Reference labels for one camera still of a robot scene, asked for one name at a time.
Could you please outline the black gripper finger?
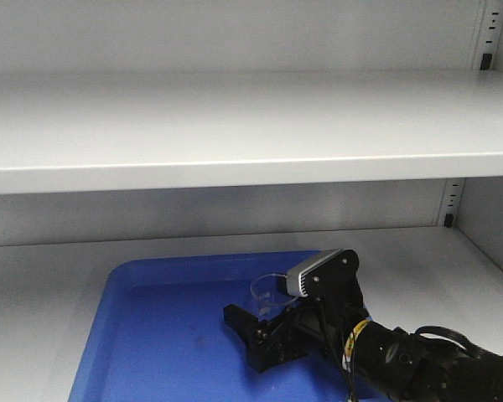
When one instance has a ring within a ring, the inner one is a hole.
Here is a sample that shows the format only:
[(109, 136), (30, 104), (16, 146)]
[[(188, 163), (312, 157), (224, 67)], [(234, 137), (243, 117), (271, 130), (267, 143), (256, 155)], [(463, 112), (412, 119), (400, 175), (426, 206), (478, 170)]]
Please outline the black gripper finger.
[(258, 318), (243, 308), (230, 304), (223, 308), (224, 322), (244, 344), (253, 344), (257, 340)]

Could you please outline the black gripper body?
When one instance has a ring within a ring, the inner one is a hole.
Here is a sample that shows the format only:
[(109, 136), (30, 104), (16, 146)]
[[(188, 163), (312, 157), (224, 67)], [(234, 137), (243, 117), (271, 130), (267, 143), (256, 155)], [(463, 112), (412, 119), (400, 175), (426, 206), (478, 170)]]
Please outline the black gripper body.
[(257, 340), (245, 344), (246, 363), (262, 373), (311, 353), (320, 353), (341, 373), (348, 373), (350, 359), (346, 344), (355, 336), (355, 327), (368, 317), (357, 277), (333, 294), (298, 297), (276, 317), (258, 318)]

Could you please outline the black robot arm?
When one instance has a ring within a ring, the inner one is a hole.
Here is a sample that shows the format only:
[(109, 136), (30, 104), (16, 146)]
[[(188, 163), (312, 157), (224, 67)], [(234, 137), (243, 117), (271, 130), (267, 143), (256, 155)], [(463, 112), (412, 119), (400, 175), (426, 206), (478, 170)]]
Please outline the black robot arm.
[(340, 372), (356, 401), (361, 379), (390, 401), (503, 401), (503, 355), (445, 327), (409, 333), (371, 320), (353, 268), (317, 270), (304, 295), (270, 320), (230, 304), (224, 321), (246, 346), (257, 372), (317, 348)]

